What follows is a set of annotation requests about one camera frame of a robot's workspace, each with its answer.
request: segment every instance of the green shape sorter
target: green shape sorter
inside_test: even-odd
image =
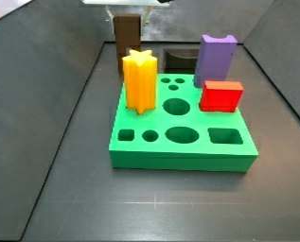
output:
[[[156,110],[126,108],[122,87],[109,145],[116,168],[247,172],[259,151],[240,110],[203,112],[193,75],[157,76]]]

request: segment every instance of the rectangular hole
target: rectangular hole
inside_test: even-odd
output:
[[[208,129],[211,141],[215,144],[241,145],[243,138],[236,129]]]

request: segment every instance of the yellow block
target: yellow block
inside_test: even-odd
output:
[[[128,109],[144,114],[156,109],[157,58],[152,50],[129,50],[124,57]]]

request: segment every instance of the dark brown block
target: dark brown block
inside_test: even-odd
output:
[[[124,73],[122,57],[128,55],[126,49],[141,51],[141,15],[117,14],[114,16],[114,35],[117,43],[118,71]]]

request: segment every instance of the red cube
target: red cube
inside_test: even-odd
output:
[[[239,81],[204,82],[200,109],[204,112],[235,112],[243,96],[243,84]]]

